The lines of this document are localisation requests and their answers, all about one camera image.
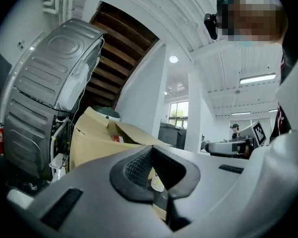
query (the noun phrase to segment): wooden staircase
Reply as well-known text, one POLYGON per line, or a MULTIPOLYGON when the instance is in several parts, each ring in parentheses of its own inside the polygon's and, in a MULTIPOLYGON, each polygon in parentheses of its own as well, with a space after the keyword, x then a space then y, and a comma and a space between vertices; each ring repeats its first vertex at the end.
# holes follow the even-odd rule
POLYGON ((158 37, 125 12, 103 3, 91 24, 105 30, 100 62, 81 100, 87 106, 115 106, 128 78, 158 37))

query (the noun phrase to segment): metal back panel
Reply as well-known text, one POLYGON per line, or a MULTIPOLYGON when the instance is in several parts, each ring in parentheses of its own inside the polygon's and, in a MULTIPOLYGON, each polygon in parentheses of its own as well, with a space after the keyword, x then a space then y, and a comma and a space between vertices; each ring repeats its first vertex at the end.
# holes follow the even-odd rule
POLYGON ((35 49, 24 63, 15 87, 54 107, 73 67, 105 32, 79 19, 70 19, 35 49))
POLYGON ((34 176, 50 179, 51 130, 55 117, 68 114, 50 109, 14 88, 4 120, 5 157, 34 176))

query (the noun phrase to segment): round recessed light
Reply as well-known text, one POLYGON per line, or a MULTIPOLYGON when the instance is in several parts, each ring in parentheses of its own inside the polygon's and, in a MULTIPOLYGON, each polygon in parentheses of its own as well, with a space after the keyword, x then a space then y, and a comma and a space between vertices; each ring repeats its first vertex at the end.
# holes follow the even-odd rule
POLYGON ((172 62, 172 63, 176 63, 176 62, 179 61, 179 59, 176 56, 170 56, 169 61, 172 62))

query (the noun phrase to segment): fluorescent light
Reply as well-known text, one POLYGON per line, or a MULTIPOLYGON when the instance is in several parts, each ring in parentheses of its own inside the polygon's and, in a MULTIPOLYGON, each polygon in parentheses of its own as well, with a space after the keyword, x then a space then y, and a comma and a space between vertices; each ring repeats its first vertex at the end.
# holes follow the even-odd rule
POLYGON ((236 115, 247 115, 247 114, 251 114, 251 112, 241 112, 241 113, 232 113, 232 116, 236 116, 236 115))
POLYGON ((179 61, 179 59, 176 56, 170 56, 169 61, 172 62, 172 63, 176 63, 176 62, 179 61))
POLYGON ((242 84, 248 84, 248 83, 253 83, 253 82, 258 82, 263 80, 270 80, 270 79, 274 79, 275 77, 276 77, 276 73, 265 74, 265 75, 255 76, 255 77, 246 77, 246 78, 241 78, 239 83, 242 85, 242 84))

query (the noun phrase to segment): cardboard box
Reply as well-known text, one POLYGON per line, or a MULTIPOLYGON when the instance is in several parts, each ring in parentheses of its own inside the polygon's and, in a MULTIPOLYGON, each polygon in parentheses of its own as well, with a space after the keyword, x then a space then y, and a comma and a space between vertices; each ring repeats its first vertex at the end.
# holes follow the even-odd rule
POLYGON ((141 145, 168 144, 131 124, 106 119, 89 107, 80 116, 74 127, 70 170, 87 161, 140 147, 141 145), (124 143, 115 142, 112 138, 113 135, 123 136, 124 143))

